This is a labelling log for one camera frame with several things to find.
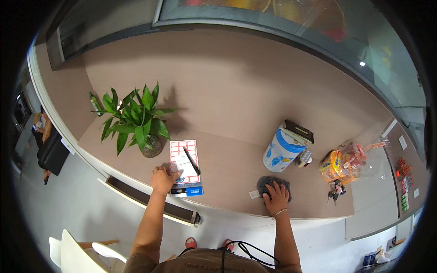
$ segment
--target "blue lid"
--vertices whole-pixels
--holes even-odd
[[[305,146],[288,143],[282,136],[282,131],[279,128],[276,130],[276,139],[279,144],[289,152],[299,153],[305,149]]]

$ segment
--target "bracelet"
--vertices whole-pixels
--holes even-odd
[[[283,211],[288,211],[288,209],[284,208],[284,209],[281,209],[280,211],[278,211],[277,213],[275,213],[275,215],[273,215],[273,217],[272,217],[272,220],[276,219],[275,217]]]

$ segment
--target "black cable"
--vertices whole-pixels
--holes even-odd
[[[280,263],[281,263],[278,259],[276,259],[276,258],[273,257],[272,255],[270,255],[269,253],[267,253],[267,252],[265,252],[265,251],[263,251],[263,250],[257,248],[256,246],[253,246],[253,245],[251,245],[251,244],[249,244],[249,243],[246,243],[246,242],[243,242],[243,241],[231,241],[231,242],[227,243],[227,244],[223,247],[223,253],[222,253],[222,273],[225,273],[225,252],[226,252],[226,249],[228,248],[228,246],[229,246],[230,244],[232,244],[232,243],[238,243],[238,246],[241,248],[241,250],[243,250],[243,252],[246,253],[246,254],[250,257],[251,260],[256,260],[257,262],[262,263],[262,264],[265,264],[266,266],[275,266],[274,264],[269,264],[269,263],[266,263],[266,262],[264,262],[264,261],[261,261],[261,260],[258,259],[257,257],[255,257],[255,256],[253,256],[252,254],[250,254],[250,252],[247,250],[247,247],[246,247],[244,244],[249,245],[249,246],[253,247],[254,249],[256,249],[256,250],[258,250],[258,251],[260,251],[260,252],[266,254],[267,256],[269,256],[269,257],[271,257],[271,258],[273,258],[273,259],[277,262],[277,264],[280,264]]]

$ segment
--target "t-shirt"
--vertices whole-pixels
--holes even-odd
[[[142,253],[131,255],[123,273],[205,273],[221,272],[223,252],[215,249],[191,249],[173,260],[156,264]],[[298,273],[291,268],[275,270],[245,257],[225,253],[225,272]]]

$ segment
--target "pen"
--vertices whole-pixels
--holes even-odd
[[[187,151],[187,148],[184,147],[184,152],[187,155],[188,159],[190,160],[191,164],[193,165],[194,171],[196,172],[197,175],[200,175],[200,170],[199,168],[196,166],[196,164],[194,164],[194,161],[191,159],[190,154]]]

